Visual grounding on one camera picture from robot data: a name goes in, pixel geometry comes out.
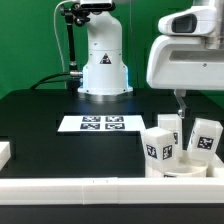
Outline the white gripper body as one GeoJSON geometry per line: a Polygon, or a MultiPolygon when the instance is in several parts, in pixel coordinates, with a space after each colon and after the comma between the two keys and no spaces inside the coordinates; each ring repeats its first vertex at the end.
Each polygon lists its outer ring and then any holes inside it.
{"type": "Polygon", "coordinates": [[[224,50],[202,37],[159,36],[148,59],[147,83],[156,89],[224,90],[224,50]]]}

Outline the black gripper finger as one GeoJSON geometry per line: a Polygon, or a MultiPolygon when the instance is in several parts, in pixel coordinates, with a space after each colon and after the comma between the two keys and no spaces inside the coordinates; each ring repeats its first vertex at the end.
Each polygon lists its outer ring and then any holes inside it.
{"type": "Polygon", "coordinates": [[[186,96],[186,91],[185,90],[181,90],[181,89],[175,89],[174,90],[174,95],[175,95],[175,98],[178,102],[178,105],[179,105],[179,109],[178,109],[178,115],[181,117],[181,118],[184,118],[185,115],[186,115],[186,104],[184,102],[184,97],[186,96]]]}

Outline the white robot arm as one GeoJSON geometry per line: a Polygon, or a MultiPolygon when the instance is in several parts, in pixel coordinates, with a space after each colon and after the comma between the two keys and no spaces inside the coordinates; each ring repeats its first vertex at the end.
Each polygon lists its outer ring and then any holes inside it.
{"type": "MultiPolygon", "coordinates": [[[[122,27],[108,9],[113,0],[81,0],[90,13],[88,62],[80,93],[99,101],[132,90],[122,61],[122,27]]],[[[162,17],[152,44],[146,81],[172,89],[186,116],[188,90],[224,90],[224,0],[194,0],[191,8],[162,17]]]]}

